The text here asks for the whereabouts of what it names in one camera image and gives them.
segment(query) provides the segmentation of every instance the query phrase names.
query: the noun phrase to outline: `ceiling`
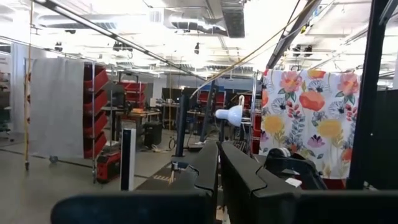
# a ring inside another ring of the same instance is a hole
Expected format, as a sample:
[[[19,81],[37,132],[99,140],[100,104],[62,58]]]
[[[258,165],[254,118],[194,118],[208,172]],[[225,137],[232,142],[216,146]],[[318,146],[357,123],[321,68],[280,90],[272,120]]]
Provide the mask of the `ceiling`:
[[[288,23],[292,13],[293,17],[297,16],[307,3],[306,0],[247,0],[246,3],[240,1],[238,3],[242,5],[241,15],[244,20],[232,24],[224,6],[225,2],[231,4],[237,1],[63,0],[62,4],[97,24],[113,28],[113,32],[127,40],[206,77],[250,54],[280,31]],[[310,26],[304,33],[296,36],[290,49],[287,49],[276,63],[276,68],[291,69],[299,66],[336,72],[360,70],[366,45],[365,36],[360,35],[355,41],[348,43],[346,41],[361,31],[366,33],[363,31],[366,31],[368,24],[370,2],[371,0],[320,1],[317,10],[309,19]],[[29,0],[2,0],[0,35],[28,42],[29,9]],[[132,53],[128,50],[117,52],[113,50],[113,39],[93,30],[66,26],[65,23],[68,21],[40,5],[35,4],[34,12],[34,25],[37,30],[32,30],[32,43],[35,45],[54,49],[55,44],[61,42],[63,53],[82,55],[141,72],[167,73],[171,70],[164,63],[136,50]],[[176,15],[182,14],[183,17],[188,16],[189,19],[197,19],[206,26],[211,24],[219,29],[215,33],[205,33],[202,30],[184,32],[183,29],[177,29],[178,27],[172,25]],[[385,71],[395,70],[398,49],[398,42],[395,41],[398,35],[396,24],[398,19],[391,19],[386,31],[382,58],[382,69]],[[75,30],[74,34],[65,32],[67,29]],[[280,34],[276,35],[259,51],[261,54],[254,54],[255,58],[249,57],[251,60],[233,71],[233,75],[250,77],[253,70],[265,69],[279,38]],[[194,53],[197,43],[200,47],[199,54]],[[297,45],[301,46],[301,51],[311,45],[311,56],[294,56],[293,48]]]

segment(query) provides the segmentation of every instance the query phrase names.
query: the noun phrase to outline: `floral fabric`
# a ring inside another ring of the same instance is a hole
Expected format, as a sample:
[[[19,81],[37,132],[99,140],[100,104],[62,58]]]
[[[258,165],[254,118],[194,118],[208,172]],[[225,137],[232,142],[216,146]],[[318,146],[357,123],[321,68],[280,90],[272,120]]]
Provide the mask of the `floral fabric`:
[[[353,73],[266,70],[259,154],[286,147],[313,161],[324,178],[347,178],[358,80]]]

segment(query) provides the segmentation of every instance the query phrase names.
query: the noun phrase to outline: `black pole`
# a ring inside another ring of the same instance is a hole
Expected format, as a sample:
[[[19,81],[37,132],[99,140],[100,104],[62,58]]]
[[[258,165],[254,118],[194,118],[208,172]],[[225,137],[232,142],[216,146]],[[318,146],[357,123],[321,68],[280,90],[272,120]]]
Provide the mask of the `black pole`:
[[[175,149],[176,157],[182,157],[184,151],[185,128],[187,127],[187,110],[189,106],[189,96],[183,94],[180,98],[180,116],[177,128],[177,148]]]
[[[203,118],[203,125],[201,126],[201,133],[200,133],[200,142],[205,142],[205,135],[206,135],[206,127],[209,120],[209,113],[211,111],[211,96],[213,95],[214,86],[216,85],[216,80],[211,82],[209,94],[207,96],[206,102],[206,110],[205,110],[205,117]]]
[[[220,122],[220,133],[218,134],[218,141],[224,141],[224,120],[222,119]]]
[[[347,189],[363,189],[366,166],[369,160],[371,133],[376,104],[377,81],[386,25],[379,25],[380,16],[388,0],[372,0],[369,18],[368,40],[366,42],[361,91],[358,101],[358,114],[354,135],[353,155]]]

